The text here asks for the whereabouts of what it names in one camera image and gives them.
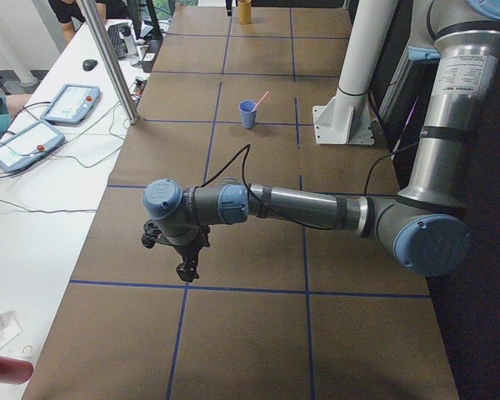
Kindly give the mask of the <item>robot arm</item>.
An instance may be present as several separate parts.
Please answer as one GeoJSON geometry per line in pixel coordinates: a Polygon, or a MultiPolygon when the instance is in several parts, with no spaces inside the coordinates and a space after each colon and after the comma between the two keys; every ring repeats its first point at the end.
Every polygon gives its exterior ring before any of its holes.
{"type": "Polygon", "coordinates": [[[184,188],[164,178],[142,195],[149,216],[142,245],[173,248],[182,259],[177,275],[191,282],[211,226],[253,215],[371,238],[425,277],[459,267],[470,246],[463,179],[500,58],[500,1],[416,1],[408,56],[436,63],[437,73],[415,154],[403,142],[392,152],[401,184],[394,199],[316,194],[218,175],[184,188]]]}

